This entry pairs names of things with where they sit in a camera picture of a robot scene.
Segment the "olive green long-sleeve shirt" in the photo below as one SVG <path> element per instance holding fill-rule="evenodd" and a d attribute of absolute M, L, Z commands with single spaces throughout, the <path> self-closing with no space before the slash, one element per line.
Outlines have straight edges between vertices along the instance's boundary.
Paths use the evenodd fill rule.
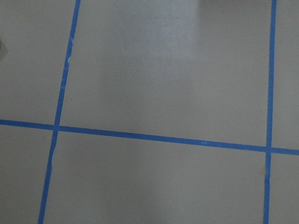
<path fill-rule="evenodd" d="M 1 41 L 0 42 L 0 61 L 2 61 L 7 54 L 7 48 L 5 44 Z"/>

